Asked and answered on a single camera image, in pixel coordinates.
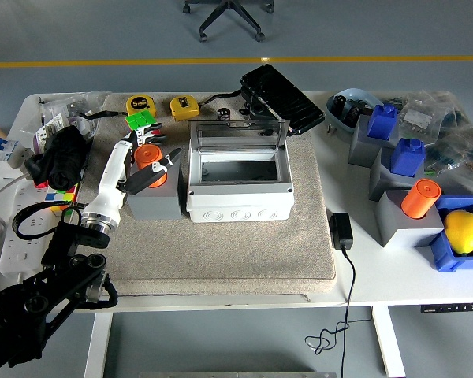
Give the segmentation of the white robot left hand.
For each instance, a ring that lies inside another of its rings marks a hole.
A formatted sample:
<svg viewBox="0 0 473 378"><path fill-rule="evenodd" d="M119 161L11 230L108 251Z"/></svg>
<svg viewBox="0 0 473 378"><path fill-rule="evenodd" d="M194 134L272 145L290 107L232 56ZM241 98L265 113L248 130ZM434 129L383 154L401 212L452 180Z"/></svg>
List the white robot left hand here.
<svg viewBox="0 0 473 378"><path fill-rule="evenodd" d="M131 156L138 148L138 142L137 131L132 130L114 145L103 169L98 194L82 212L81 224L85 228L97 229L103 233L113 231L120 223L120 209L125 203L125 196L135 195L164 177L181 158L182 149L177 148L158 161L127 176Z"/></svg>

